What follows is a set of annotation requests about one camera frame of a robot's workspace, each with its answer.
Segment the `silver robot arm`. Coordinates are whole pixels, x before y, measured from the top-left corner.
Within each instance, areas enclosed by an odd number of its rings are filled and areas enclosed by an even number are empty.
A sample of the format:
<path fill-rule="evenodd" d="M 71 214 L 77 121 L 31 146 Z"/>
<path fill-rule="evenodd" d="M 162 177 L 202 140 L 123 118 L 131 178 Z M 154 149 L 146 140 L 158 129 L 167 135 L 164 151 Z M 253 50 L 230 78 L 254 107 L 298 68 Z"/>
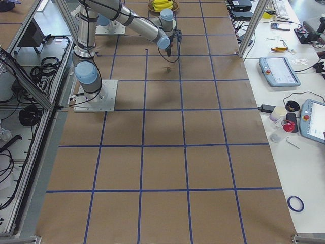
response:
<path fill-rule="evenodd" d="M 98 13 L 80 5 L 77 46 L 74 47 L 74 74 L 80 82 L 86 101 L 96 100 L 102 89 L 102 80 L 94 62 L 94 39 Z"/>
<path fill-rule="evenodd" d="M 174 39 L 174 16 L 172 10 L 163 9 L 154 19 L 137 15 L 125 6 L 122 1 L 79 1 L 80 23 L 78 27 L 77 44 L 74 47 L 75 56 L 81 59 L 94 57 L 94 39 L 99 15 L 111 21 L 130 28 L 147 40 L 157 44 L 159 49 L 171 55 Z"/>

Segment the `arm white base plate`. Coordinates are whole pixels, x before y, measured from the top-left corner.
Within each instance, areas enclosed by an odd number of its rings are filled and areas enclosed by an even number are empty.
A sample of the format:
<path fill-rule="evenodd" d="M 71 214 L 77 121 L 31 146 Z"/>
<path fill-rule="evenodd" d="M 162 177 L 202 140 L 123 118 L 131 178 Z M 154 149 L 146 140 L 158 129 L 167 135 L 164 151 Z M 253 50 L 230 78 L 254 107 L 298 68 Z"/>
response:
<path fill-rule="evenodd" d="M 124 35 L 125 26 L 117 21 L 111 21 L 108 25 L 96 27 L 96 35 L 113 36 Z"/>
<path fill-rule="evenodd" d="M 76 105 L 73 105 L 74 112 L 113 112 L 118 87 L 118 80 L 102 80 L 102 88 L 99 94 L 85 93 L 79 85 L 78 93 L 82 95 L 76 97 Z"/>

